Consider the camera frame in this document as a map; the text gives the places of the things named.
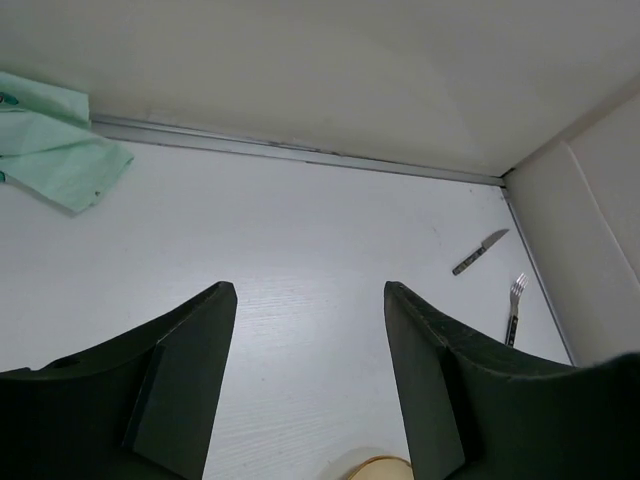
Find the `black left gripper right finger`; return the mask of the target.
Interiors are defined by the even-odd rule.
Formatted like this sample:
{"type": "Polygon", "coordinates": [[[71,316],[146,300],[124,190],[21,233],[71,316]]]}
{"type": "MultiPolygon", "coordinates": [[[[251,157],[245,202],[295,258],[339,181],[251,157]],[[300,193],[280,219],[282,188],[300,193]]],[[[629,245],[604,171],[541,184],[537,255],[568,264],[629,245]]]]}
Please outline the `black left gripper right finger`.
{"type": "Polygon", "coordinates": [[[399,282],[384,316],[418,479],[635,479],[639,357],[574,367],[506,346],[399,282]]]}

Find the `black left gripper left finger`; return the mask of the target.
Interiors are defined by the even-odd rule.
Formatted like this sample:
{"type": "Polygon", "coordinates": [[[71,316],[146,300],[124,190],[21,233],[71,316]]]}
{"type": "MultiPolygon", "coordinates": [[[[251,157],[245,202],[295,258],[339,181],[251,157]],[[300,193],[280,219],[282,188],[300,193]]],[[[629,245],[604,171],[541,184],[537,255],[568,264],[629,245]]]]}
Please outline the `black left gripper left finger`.
{"type": "Polygon", "coordinates": [[[237,308],[219,282],[45,367],[1,375],[5,479],[199,479],[237,308]]]}

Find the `fork dark handle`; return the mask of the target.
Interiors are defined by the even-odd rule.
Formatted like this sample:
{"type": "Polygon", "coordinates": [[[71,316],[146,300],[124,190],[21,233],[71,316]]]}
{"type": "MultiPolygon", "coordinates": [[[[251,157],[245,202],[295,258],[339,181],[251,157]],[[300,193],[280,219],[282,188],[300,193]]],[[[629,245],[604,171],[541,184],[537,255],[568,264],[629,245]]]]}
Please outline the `fork dark handle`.
{"type": "Polygon", "coordinates": [[[515,282],[511,285],[509,292],[509,319],[507,323],[507,329],[505,334],[504,343],[508,347],[513,347],[515,344],[515,337],[517,333],[517,327],[519,322],[519,305],[522,294],[528,284],[528,277],[522,273],[518,276],[515,282]]]}

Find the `bird painted ceramic plate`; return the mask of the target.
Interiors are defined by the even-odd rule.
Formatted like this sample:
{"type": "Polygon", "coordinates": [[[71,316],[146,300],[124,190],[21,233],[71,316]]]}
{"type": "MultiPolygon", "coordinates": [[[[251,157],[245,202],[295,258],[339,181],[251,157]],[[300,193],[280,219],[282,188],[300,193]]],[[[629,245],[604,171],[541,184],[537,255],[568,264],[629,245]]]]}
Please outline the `bird painted ceramic plate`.
{"type": "Polygon", "coordinates": [[[347,480],[413,480],[411,464],[396,456],[372,457],[355,467],[347,480]]]}

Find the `steak knife dark handle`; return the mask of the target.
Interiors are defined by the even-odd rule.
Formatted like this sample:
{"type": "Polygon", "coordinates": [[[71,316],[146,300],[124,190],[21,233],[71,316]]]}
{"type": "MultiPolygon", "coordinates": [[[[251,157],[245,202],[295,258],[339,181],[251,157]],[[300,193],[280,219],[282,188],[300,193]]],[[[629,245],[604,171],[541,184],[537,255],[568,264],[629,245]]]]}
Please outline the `steak knife dark handle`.
{"type": "Polygon", "coordinates": [[[478,248],[464,258],[458,265],[452,269],[452,274],[458,276],[463,273],[468,267],[470,267],[475,261],[477,261],[482,255],[484,255],[489,248],[497,243],[502,237],[509,232],[508,229],[501,229],[493,232],[487,238],[485,238],[478,248]]]}

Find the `green cartoon placemat cloth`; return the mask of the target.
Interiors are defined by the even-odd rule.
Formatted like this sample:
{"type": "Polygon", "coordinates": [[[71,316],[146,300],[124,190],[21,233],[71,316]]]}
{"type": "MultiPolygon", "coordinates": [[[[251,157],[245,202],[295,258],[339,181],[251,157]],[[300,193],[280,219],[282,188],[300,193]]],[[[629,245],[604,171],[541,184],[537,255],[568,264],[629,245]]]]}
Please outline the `green cartoon placemat cloth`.
{"type": "Polygon", "coordinates": [[[73,214],[98,204],[134,160],[92,131],[89,96],[1,74],[1,179],[73,214]]]}

